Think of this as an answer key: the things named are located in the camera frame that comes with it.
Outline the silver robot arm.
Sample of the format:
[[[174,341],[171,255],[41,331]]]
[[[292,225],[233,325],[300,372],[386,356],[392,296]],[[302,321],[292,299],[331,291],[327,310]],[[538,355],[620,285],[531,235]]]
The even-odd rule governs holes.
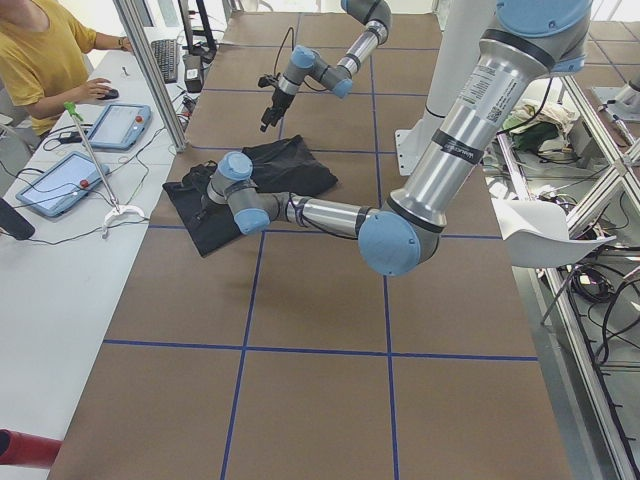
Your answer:
[[[378,209],[291,192],[261,193],[251,159],[237,151],[218,163],[202,201],[226,206],[243,234],[274,221],[315,227],[355,240],[378,273],[403,275],[435,253],[447,206],[529,84],[583,67],[590,14],[587,1],[498,2],[449,113],[404,186]]]
[[[392,12],[385,1],[343,0],[340,5],[346,14],[364,26],[363,32],[335,65],[323,59],[318,51],[296,45],[283,72],[262,75],[258,80],[258,86],[274,88],[271,105],[265,109],[260,120],[262,132],[283,119],[308,78],[338,98],[345,98],[351,93],[354,76],[361,70],[365,60],[388,40],[392,27]]]

